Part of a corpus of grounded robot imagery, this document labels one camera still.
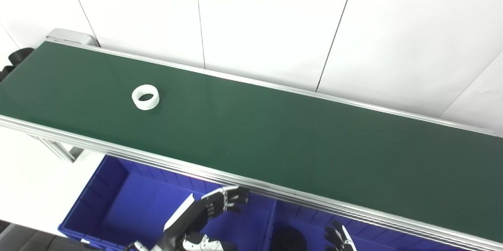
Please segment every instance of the green conveyor belt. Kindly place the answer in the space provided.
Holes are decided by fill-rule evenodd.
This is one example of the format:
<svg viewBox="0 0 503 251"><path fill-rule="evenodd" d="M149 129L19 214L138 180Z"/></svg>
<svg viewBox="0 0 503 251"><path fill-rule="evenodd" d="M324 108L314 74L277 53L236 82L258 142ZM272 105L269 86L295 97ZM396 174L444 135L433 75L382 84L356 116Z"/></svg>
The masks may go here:
<svg viewBox="0 0 503 251"><path fill-rule="evenodd" d="M0 115L503 242L502 138L52 42Z"/></svg>

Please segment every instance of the conveyor belt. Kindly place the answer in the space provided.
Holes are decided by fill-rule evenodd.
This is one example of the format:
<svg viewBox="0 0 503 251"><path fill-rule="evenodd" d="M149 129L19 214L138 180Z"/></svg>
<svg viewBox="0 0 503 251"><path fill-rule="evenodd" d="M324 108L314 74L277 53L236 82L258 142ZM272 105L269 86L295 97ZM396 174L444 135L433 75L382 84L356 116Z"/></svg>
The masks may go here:
<svg viewBox="0 0 503 251"><path fill-rule="evenodd" d="M141 84L160 90L153 110L131 100ZM440 242L503 250L502 138L351 103L44 42L0 82L0 125Z"/></svg>

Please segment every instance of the metal support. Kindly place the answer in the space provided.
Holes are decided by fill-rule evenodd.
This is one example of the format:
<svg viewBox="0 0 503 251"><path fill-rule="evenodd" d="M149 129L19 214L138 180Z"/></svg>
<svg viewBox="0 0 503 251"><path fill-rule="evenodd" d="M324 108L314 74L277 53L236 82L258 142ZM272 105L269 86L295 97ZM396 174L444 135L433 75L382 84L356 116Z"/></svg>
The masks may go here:
<svg viewBox="0 0 503 251"><path fill-rule="evenodd" d="M79 43L83 45L97 46L96 41L93 37L66 29L56 28L51 33L49 33L46 38L54 38L56 40L64 40L72 43ZM49 150L51 150L58 158L64 160L68 163L73 163L78 156L83 152L82 148L72 147L70 151L66 150L61 143L48 140L42 137L32 136L36 140L42 142Z"/></svg>
<svg viewBox="0 0 503 251"><path fill-rule="evenodd" d="M59 142L51 141L42 137L32 136L36 140L42 142L49 150L51 150L58 158L64 160L68 163L73 163L77 157L82 153L83 149L73 147L70 152L68 152Z"/></svg>

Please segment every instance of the panel seam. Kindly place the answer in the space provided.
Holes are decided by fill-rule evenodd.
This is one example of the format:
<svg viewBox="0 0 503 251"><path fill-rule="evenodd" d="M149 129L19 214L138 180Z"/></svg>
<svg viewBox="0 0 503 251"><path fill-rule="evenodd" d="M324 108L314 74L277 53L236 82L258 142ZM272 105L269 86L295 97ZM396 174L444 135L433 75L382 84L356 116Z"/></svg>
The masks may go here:
<svg viewBox="0 0 503 251"><path fill-rule="evenodd" d="M446 111L461 97L461 95L463 95L468 90L468 88L470 88L470 86L472 86L472 84L484 73L484 71L489 67L489 65L492 65L492 63L496 60L496 58L498 58L502 53L503 50L499 52L499 54L495 56L495 58L483 68L483 70L467 85L467 87L463 89L463 91L456 97L456 99L454 99L452 103L449 104L447 108L445 108L445 110L439 115L439 118L446 113Z"/></svg>
<svg viewBox="0 0 503 251"><path fill-rule="evenodd" d="M327 62L329 61L330 52L332 51L332 46L334 45L334 41L336 40L337 31L339 30L339 26L341 25L341 21L343 20L344 11L345 11L345 8L347 6L348 1L349 0L346 0L344 3L341 17L339 18L339 22L337 23L336 32L334 33L334 37L332 38L332 43L330 44L329 53L327 54L327 59L325 59L325 63L323 65L323 68L321 70L321 74L318 79L318 84L316 85L316 90L314 90L315 92L318 92L319 84L321 83L321 78L323 77L323 73L325 72L325 67L327 66Z"/></svg>
<svg viewBox="0 0 503 251"><path fill-rule="evenodd" d="M16 47L18 49L20 49L18 43L16 42L16 40L14 40L14 38L12 38L11 34L9 33L9 31L7 31L7 29L4 27L4 25L0 23L0 26L2 26L2 29L4 29L4 31L7 34L7 36L9 36L9 38L11 38L12 42L14 43L14 45L16 45Z"/></svg>
<svg viewBox="0 0 503 251"><path fill-rule="evenodd" d="M84 13L84 16L86 17L86 20L87 20L87 22L89 24L89 28L91 28L91 32L93 32L93 35L94 35L94 37L96 39L97 46L101 47L101 45L99 44L99 41L97 39L96 33L95 33L94 29L93 29L93 26L91 25L91 22L89 21L88 15L86 14L86 11L84 10L84 7L82 6L81 0L77 0L77 2L79 2L79 5L81 6L82 12Z"/></svg>
<svg viewBox="0 0 503 251"><path fill-rule="evenodd" d="M206 59L204 57L204 43L203 43L203 25L201 24L201 8L199 6L199 0L197 0L197 11L199 13L199 30L201 32L201 49L203 50L203 66L206 69Z"/></svg>

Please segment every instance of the aluminum frame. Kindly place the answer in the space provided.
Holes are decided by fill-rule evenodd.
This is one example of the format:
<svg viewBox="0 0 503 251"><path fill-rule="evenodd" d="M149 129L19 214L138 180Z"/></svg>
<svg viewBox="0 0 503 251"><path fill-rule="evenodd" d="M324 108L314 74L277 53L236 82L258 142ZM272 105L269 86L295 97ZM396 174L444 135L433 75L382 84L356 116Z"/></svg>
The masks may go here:
<svg viewBox="0 0 503 251"><path fill-rule="evenodd" d="M288 86L281 86L274 83L257 81L255 79L247 79L244 77L225 74L212 70L203 70L192 66L181 65L158 59L152 59L143 56L102 49L95 46L70 42L68 40L61 40L59 38L47 38L46 40L81 49L136 59L149 63L161 64L169 67L179 68L182 70L189 70L206 75L211 75L222 79L230 79L242 83L249 83L257 86L263 86L287 92L294 92L300 95L308 95L310 97L327 99L329 101L349 104L351 106L358 106L360 108L367 108L370 110L379 111L383 113L400 115L402 117L413 118L421 121L441 124L444 126L450 126L454 128L496 136L496 134L493 131L485 130L478 127L453 123L436 118L426 117L424 115L416 115L403 111L392 110L390 108L384 108L382 106L374 106L371 104L355 102L348 99L341 99L338 97L310 92L307 90L300 90ZM116 156L118 158L124 158L136 161L138 163L143 163L145 165L151 165L153 167L158 167L160 169L167 169L172 172L195 177L197 179L215 181L216 183L221 183L224 185L242 185L244 187L250 188L251 190L253 190L253 192L257 192L265 196L270 196L279 200L300 204L302 206L306 206L309 208L315 208L321 211L338 214L341 216L363 221L368 224L373 224L377 226L382 226L384 228L401 231L403 233L419 236L422 238L426 238L428 240L434 240L444 244L449 244L451 246L460 247L470 251L503 251L503 243L500 242L486 240L485 238L477 237L474 235L468 235L466 233L461 233L447 228L426 224L424 222L400 217L397 215L384 213L369 208L364 208L361 206L345 203L342 201L336 201L326 197L321 197L318 195L285 188L279 185L273 185L271 183L267 183L264 181L257 181L251 178L238 176L236 174L223 172L217 169L211 169L208 167L203 167L201 165L187 163L185 161L169 158L168 156L160 156L146 151L141 151L130 147L124 147L122 145L105 142L103 140L98 140L71 132L61 131L58 129L45 127L39 124L29 123L26 121L10 118L4 115L0 115L0 126L22 131L27 134L38 136L48 140L56 140L59 142L72 144L77 147L86 148L104 154Z"/></svg>

